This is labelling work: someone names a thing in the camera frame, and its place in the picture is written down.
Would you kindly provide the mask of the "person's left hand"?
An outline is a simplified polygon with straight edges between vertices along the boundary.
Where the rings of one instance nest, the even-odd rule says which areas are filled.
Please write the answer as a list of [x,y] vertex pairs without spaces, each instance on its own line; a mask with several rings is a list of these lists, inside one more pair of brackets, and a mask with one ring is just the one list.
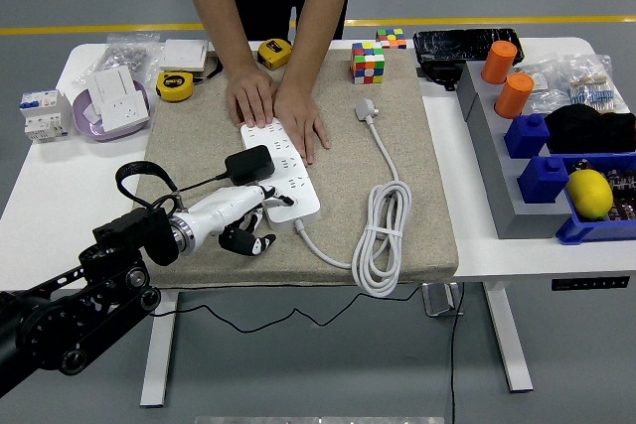
[[331,143],[311,92],[282,83],[274,98],[274,116],[281,122],[305,165],[315,163],[316,138],[324,149]]

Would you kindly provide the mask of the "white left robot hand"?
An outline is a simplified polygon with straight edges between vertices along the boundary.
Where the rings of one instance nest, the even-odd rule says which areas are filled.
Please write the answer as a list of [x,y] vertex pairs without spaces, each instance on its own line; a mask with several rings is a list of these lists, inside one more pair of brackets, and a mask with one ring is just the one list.
[[280,194],[276,187],[234,186],[218,189],[186,212],[174,212],[170,224],[179,253],[191,255],[208,236],[216,236],[225,250],[259,255],[276,239],[274,234],[253,234],[262,219],[263,203],[269,199],[294,205],[294,200]]

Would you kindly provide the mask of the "person's right hand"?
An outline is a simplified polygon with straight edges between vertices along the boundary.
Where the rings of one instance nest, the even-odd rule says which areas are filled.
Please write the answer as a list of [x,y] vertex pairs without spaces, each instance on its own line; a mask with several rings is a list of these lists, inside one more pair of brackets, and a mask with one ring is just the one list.
[[273,119],[275,91],[272,78],[256,66],[231,72],[227,101],[233,125],[240,128],[269,124]]

